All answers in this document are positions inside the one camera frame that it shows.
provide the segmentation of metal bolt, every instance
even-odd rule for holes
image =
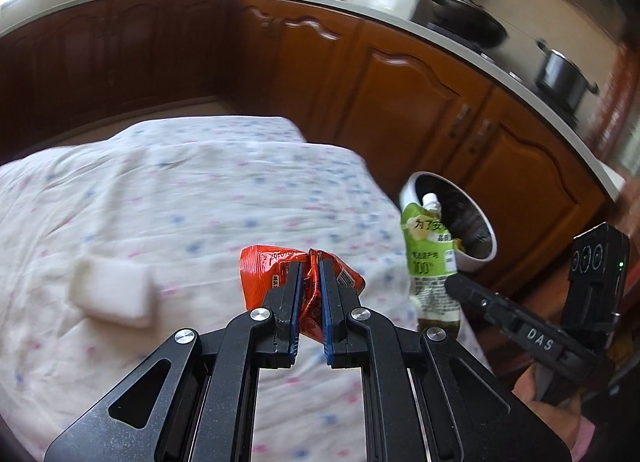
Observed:
[[[193,330],[189,330],[188,328],[183,328],[182,330],[178,330],[175,333],[174,339],[176,343],[185,345],[187,343],[191,343],[195,339],[195,336],[196,334],[193,333]]]
[[[440,343],[447,338],[447,333],[440,327],[431,327],[427,329],[427,337],[431,341],[435,341],[436,343]]]
[[[371,317],[371,312],[366,308],[358,307],[351,311],[351,317],[356,321],[366,321]]]
[[[263,307],[254,308],[249,315],[254,321],[267,321],[271,317],[271,311]]]

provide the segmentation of white sponge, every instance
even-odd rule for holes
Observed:
[[[91,255],[78,259],[68,299],[89,317],[133,328],[151,325],[156,300],[146,265]]]

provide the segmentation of human hand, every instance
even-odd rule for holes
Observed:
[[[538,415],[538,418],[549,426],[558,437],[564,440],[569,449],[574,447],[580,429],[579,394],[575,394],[562,408],[534,400],[536,396],[536,365],[529,366],[527,371],[520,376],[513,387],[513,393],[533,413]]]

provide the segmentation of stainless steel pot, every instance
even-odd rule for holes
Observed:
[[[536,78],[536,86],[564,109],[575,112],[586,91],[593,95],[600,93],[595,82],[590,84],[580,68],[557,50],[548,48],[545,40],[539,39],[536,44],[546,55]]]
[[[494,48],[507,39],[507,31],[473,0],[431,0],[434,24],[481,48]]]

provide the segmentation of red snack package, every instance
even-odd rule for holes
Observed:
[[[271,288],[286,283],[292,261],[304,261],[308,272],[309,255],[306,252],[271,245],[252,245],[242,249],[240,281],[247,310],[261,307]]]
[[[308,253],[297,249],[283,249],[270,245],[252,245],[240,254],[240,280],[247,310],[262,305],[267,292],[287,281],[289,264],[305,262],[305,291],[300,311],[300,331],[322,343],[322,304],[318,265],[324,259],[332,260],[335,276],[342,285],[353,287],[358,293],[364,289],[364,279],[339,257],[325,251],[311,249]]]

